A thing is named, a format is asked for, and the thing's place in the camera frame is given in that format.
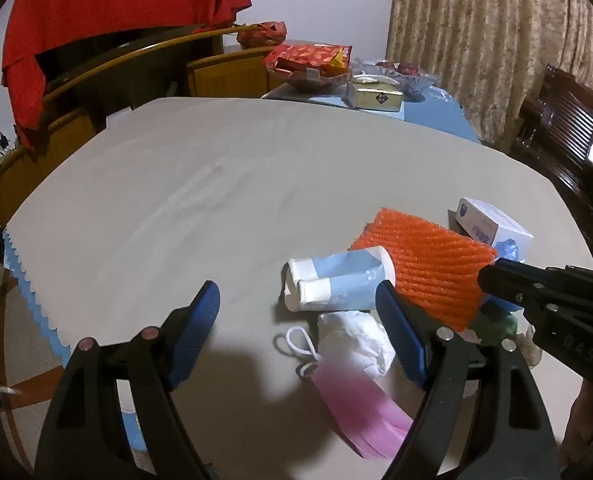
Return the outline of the pink face mask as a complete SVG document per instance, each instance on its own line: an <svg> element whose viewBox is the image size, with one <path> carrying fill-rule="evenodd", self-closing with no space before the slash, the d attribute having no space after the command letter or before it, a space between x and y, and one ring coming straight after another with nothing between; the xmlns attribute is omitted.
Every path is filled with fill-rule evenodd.
<svg viewBox="0 0 593 480"><path fill-rule="evenodd" d="M310 359L298 375L316 389L341 436L367 460L392 460L412 418L365 372L321 356L305 328L290 327L284 339L292 352Z"/></svg>

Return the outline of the blue plastic bag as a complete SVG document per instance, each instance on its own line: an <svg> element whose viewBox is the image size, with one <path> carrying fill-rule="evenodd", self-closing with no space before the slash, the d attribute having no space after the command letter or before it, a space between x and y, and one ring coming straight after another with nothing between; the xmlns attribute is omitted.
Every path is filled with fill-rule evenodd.
<svg viewBox="0 0 593 480"><path fill-rule="evenodd" d="M499 240L499 242L494 245L494 248L497 252L496 260L508 259L515 262L520 261L520 247L517 242L513 240L513 238ZM518 304L513 304L510 301L503 300L497 296L489 294L488 292L484 292L484 299L486 301L491 301L498 308L507 312L517 312L521 310L521 307Z"/></svg>

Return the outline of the green rubber glove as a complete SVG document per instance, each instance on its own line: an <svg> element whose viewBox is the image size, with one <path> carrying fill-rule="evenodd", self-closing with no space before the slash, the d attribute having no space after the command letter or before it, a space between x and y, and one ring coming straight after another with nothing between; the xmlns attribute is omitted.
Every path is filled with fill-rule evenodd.
<svg viewBox="0 0 593 480"><path fill-rule="evenodd" d="M487 346L500 344L504 339L517 337L517 318L505 310L479 311L470 325L476 337Z"/></svg>

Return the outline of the white tissue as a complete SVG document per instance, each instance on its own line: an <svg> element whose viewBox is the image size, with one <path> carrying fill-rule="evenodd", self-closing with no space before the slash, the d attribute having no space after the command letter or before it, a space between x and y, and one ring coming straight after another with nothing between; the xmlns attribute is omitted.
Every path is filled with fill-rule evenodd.
<svg viewBox="0 0 593 480"><path fill-rule="evenodd" d="M383 325L361 311L325 312L318 316L318 353L325 361L384 377L395 358Z"/></svg>

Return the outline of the white cardboard box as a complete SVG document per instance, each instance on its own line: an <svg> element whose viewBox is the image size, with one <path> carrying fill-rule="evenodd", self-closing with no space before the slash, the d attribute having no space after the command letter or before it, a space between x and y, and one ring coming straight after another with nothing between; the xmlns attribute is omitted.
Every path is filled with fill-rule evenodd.
<svg viewBox="0 0 593 480"><path fill-rule="evenodd" d="M534 241L533 234L519 222L482 200L462 197L456 210L456 221L473 240L491 248L499 240L513 238L520 247L519 262L525 261Z"/></svg>

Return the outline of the wooden chair backrest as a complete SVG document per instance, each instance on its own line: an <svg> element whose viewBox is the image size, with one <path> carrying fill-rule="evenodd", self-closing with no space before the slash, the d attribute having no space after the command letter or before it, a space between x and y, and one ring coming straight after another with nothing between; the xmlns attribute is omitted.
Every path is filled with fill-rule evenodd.
<svg viewBox="0 0 593 480"><path fill-rule="evenodd" d="M62 122L78 112L98 125L124 108L136 108L160 96L188 96L191 62L224 52L224 38L252 30L155 28L112 32L75 41L30 58L26 70L14 64L1 84L31 100L33 123L14 122L18 146L0 162L0 175L20 157L32 162L45 155Z"/></svg>

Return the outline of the blue side table cloth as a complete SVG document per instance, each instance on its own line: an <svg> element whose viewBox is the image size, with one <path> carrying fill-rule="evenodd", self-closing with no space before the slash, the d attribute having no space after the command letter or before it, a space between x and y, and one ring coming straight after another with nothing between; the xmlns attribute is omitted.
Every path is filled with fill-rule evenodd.
<svg viewBox="0 0 593 480"><path fill-rule="evenodd" d="M339 86L330 93L310 94L298 92L290 84L281 84L264 94L263 99L348 108L345 96L346 88L344 86ZM403 101L398 112L368 110L368 113L391 117L402 122L411 122L411 124L443 131L475 144L481 144L479 137L465 117L465 110L461 104L446 90L438 87L432 86L425 90L421 101Z"/></svg>

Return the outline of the blue paper cup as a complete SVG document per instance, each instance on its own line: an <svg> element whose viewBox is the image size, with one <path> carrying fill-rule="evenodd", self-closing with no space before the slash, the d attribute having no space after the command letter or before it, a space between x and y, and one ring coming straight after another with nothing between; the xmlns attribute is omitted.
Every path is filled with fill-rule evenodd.
<svg viewBox="0 0 593 480"><path fill-rule="evenodd" d="M383 281L396 284L394 261L383 246L349 250L348 253L356 266L356 272L351 274L355 279L351 286L351 299L355 300L356 306L353 310L373 310L377 286Z"/></svg>
<svg viewBox="0 0 593 480"><path fill-rule="evenodd" d="M291 312L347 311L351 299L351 274L356 266L348 252L327 257L290 259L283 282L283 301Z"/></svg>

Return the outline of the red apples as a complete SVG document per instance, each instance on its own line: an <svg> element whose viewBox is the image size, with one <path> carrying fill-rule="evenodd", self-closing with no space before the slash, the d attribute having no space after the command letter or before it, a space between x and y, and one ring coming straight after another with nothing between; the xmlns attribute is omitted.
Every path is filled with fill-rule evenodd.
<svg viewBox="0 0 593 480"><path fill-rule="evenodd" d="M420 74L418 67L412 63L381 61L377 62L377 66L387 68L388 70L396 70L397 73L402 75L417 76Z"/></svg>

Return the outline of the beige felt table mat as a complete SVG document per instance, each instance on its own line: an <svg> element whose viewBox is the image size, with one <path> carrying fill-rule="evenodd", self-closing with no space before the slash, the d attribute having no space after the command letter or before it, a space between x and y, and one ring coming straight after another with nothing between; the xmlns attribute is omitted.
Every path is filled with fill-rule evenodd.
<svg viewBox="0 0 593 480"><path fill-rule="evenodd" d="M537 172L451 134L357 110L268 100L153 101L82 146L8 225L65 347L133 338L206 281L216 324L177 411L228 479L379 479L333 430L284 344L305 324L279 297L292 258L344 252L382 208L446 224L464 197L533 234L533 266L591 268Z"/></svg>

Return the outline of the red snack bag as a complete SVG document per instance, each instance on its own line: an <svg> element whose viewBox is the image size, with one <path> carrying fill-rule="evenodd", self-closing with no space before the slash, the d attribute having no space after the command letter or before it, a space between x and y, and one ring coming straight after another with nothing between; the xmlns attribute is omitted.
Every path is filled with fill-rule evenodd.
<svg viewBox="0 0 593 480"><path fill-rule="evenodd" d="M305 73L318 70L324 77L346 74L351 65L351 46L338 44L280 44L264 59L269 70Z"/></svg>

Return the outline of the gold tissue box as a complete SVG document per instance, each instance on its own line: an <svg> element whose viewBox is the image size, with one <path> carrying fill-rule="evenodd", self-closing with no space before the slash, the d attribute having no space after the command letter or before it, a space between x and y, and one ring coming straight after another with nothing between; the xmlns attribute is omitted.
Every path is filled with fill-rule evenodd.
<svg viewBox="0 0 593 480"><path fill-rule="evenodd" d="M403 103L403 92L386 82L351 82L347 100L351 107L394 113Z"/></svg>

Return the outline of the orange foam net sleeve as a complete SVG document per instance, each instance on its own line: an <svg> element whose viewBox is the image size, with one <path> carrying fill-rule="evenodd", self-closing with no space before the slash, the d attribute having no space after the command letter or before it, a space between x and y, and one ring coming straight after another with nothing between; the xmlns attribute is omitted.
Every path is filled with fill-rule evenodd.
<svg viewBox="0 0 593 480"><path fill-rule="evenodd" d="M477 277L496 249L420 217L383 208L351 247L382 246L394 264L395 288L457 332L474 320L484 292Z"/></svg>

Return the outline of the patterned beige curtain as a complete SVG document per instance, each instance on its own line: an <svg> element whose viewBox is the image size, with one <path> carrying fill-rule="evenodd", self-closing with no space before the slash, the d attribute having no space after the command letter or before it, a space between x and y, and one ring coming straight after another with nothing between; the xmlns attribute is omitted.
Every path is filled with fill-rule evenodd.
<svg viewBox="0 0 593 480"><path fill-rule="evenodd" d="M438 76L477 136L509 151L547 66L593 91L590 0L393 0L386 56Z"/></svg>

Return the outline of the blue scalloped table cloth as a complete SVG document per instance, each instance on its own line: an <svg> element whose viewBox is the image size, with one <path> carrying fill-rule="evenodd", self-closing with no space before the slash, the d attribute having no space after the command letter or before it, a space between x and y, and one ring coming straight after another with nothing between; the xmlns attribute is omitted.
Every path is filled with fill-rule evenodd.
<svg viewBox="0 0 593 480"><path fill-rule="evenodd" d="M42 313L42 307L37 301L34 287L26 277L21 258L18 256L16 248L14 248L7 229L2 230L2 242L4 243L4 263L6 268L18 281L21 295L32 312L34 321L38 324L42 336L49 341L52 352L54 352L61 364L67 366L71 356L71 349L69 346L62 344L58 331L50 326L48 318ZM141 434L137 415L135 413L123 413L122 417L130 447L136 451L146 452L146 442L144 442L144 436Z"/></svg>

